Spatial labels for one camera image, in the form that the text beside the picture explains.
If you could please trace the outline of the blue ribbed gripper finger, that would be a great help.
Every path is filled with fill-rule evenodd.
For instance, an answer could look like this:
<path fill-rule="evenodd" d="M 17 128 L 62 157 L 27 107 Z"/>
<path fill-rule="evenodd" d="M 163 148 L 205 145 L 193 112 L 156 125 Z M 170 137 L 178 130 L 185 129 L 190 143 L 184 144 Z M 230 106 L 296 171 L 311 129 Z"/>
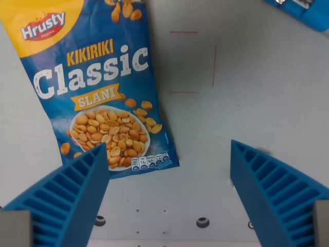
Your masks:
<path fill-rule="evenodd" d="M 230 178 L 261 246 L 315 246 L 314 204 L 328 199 L 327 187 L 236 140 Z"/>
<path fill-rule="evenodd" d="M 102 144 L 43 177 L 2 212 L 30 213 L 32 246 L 87 246 L 108 182 Z"/>

